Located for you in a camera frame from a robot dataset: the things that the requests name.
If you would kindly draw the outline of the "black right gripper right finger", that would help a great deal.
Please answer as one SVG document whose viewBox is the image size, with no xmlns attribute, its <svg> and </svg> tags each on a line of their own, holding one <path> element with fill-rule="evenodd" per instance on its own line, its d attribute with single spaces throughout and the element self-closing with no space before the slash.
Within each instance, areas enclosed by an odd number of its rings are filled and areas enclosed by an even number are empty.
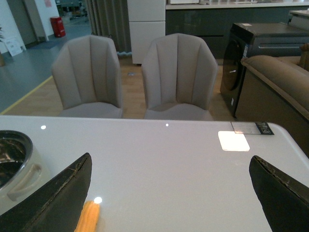
<svg viewBox="0 0 309 232">
<path fill-rule="evenodd" d="M 249 165 L 253 189 L 273 232 L 309 230 L 309 188 L 259 156 Z"/>
</svg>

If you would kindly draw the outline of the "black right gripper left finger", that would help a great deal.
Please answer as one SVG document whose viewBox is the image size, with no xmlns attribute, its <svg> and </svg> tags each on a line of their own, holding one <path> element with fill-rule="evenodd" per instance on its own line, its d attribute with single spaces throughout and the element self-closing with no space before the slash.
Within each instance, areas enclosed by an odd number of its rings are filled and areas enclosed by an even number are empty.
<svg viewBox="0 0 309 232">
<path fill-rule="evenodd" d="M 72 232 L 91 181 L 92 159 L 85 153 L 18 205 L 2 214 L 2 232 Z"/>
</svg>

